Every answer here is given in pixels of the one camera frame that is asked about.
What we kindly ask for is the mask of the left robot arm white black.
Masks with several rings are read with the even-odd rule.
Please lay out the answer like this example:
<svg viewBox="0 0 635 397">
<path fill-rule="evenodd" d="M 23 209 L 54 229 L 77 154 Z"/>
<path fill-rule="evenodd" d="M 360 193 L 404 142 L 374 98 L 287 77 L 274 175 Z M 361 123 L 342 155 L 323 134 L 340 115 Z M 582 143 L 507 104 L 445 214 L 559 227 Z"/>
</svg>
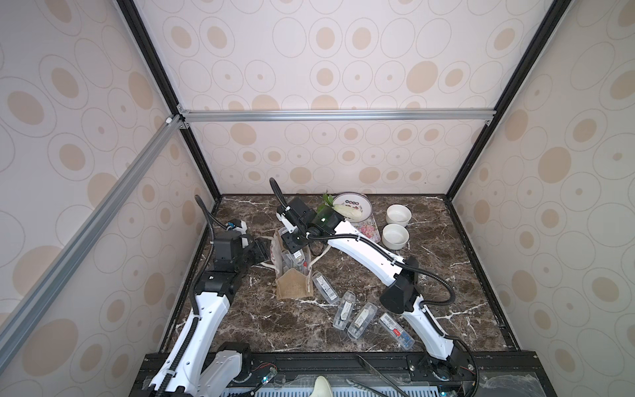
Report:
<svg viewBox="0 0 635 397">
<path fill-rule="evenodd" d="M 220 396 L 230 383 L 242 383 L 251 377 L 251 350 L 246 343 L 227 343 L 210 363 L 206 360 L 246 273 L 252 266 L 271 259 L 271 240 L 254 238 L 246 223 L 238 219 L 221 223 L 199 196 L 195 200 L 206 218 L 208 231 L 211 233 L 215 225 L 221 228 L 213 237 L 212 268 L 202 269 L 190 289 L 190 314 L 170 355 L 149 383 L 134 395 Z"/>
</svg>

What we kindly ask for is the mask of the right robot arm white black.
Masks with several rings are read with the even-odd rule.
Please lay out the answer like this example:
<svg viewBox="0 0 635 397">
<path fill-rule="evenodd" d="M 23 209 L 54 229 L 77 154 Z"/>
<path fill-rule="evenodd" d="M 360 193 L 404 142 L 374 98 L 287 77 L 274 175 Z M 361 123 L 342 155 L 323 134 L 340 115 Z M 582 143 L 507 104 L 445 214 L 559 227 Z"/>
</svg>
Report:
<svg viewBox="0 0 635 397">
<path fill-rule="evenodd" d="M 440 276 L 421 268 L 415 257 L 403 258 L 366 238 L 340 213 L 323 208 L 316 212 L 303 201 L 282 204 L 276 216 L 287 232 L 285 246 L 291 251 L 312 243 L 326 243 L 347 254 L 371 271 L 385 285 L 381 305 L 392 314 L 402 315 L 422 340 L 428 358 L 425 367 L 439 380 L 450 380 L 461 370 L 478 372 L 469 347 L 456 336 L 447 334 L 435 319 L 430 305 L 448 306 L 456 300 L 453 288 Z M 426 299 L 418 284 L 420 276 L 438 282 L 448 292 L 445 300 Z"/>
</svg>

